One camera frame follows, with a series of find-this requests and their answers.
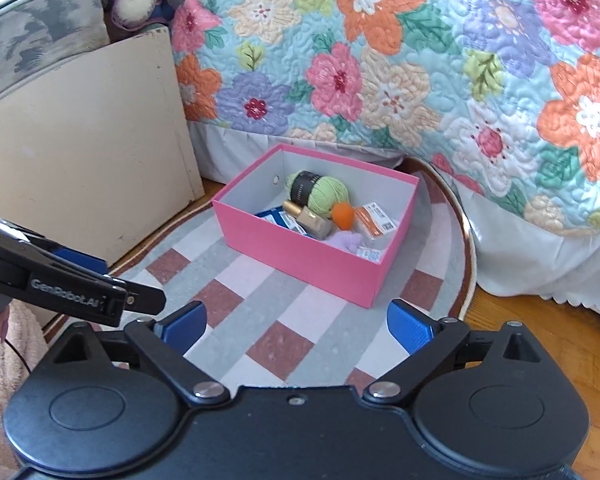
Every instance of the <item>blue package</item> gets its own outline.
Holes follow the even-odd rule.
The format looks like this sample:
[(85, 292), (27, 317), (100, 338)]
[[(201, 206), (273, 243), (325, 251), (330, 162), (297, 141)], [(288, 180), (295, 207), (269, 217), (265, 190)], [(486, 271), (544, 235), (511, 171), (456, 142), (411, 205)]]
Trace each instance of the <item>blue package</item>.
[(269, 209), (267, 211), (263, 211), (261, 213), (256, 213), (258, 218), (262, 218), (267, 222), (270, 222), (275, 225), (279, 225), (280, 227), (285, 227), (287, 229), (291, 229), (298, 234), (308, 236), (307, 232), (302, 228), (302, 226), (296, 222), (296, 219), (293, 218), (289, 213), (282, 209), (282, 206), (275, 207), (273, 209)]

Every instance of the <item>black cable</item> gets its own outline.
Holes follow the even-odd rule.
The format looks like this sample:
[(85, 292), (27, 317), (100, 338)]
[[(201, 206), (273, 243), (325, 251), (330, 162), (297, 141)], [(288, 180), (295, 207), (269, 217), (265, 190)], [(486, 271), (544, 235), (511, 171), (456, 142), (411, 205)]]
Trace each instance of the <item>black cable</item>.
[(11, 344), (11, 341), (9, 341), (8, 339), (5, 338), (4, 342), (7, 343), (7, 345), (9, 345), (11, 347), (11, 350), (16, 352), (16, 355), (20, 358), (20, 360), (22, 361), (22, 364), (24, 364), (24, 367), (27, 369), (27, 372), (29, 372), (29, 375), (31, 375), (31, 368), (29, 368), (29, 365), (27, 365), (27, 362), (24, 360), (24, 357), (22, 357), (22, 354), (20, 352), (18, 352), (18, 349), (15, 346), (13, 346)]

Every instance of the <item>orange pom-pom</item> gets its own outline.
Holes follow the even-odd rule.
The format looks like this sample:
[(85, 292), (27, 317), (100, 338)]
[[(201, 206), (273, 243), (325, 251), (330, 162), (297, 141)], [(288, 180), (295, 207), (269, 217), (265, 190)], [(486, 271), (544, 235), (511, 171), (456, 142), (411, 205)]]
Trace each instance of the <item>orange pom-pom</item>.
[(331, 219), (343, 231), (353, 229), (353, 208), (349, 202), (338, 202), (331, 209)]

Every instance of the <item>wooden panel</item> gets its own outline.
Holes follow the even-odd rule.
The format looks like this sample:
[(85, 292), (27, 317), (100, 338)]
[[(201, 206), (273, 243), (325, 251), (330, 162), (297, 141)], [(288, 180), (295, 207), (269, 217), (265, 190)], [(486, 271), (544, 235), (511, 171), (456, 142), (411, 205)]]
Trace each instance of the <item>wooden panel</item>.
[(3, 218), (113, 263), (203, 193), (166, 29), (0, 99)]

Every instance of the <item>purple plush toy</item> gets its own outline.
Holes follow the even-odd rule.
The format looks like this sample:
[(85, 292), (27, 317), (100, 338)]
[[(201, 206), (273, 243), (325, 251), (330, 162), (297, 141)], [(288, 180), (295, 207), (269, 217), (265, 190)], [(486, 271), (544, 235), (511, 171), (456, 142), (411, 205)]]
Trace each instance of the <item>purple plush toy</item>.
[(362, 244), (362, 235), (353, 231), (336, 231), (324, 243), (355, 254)]

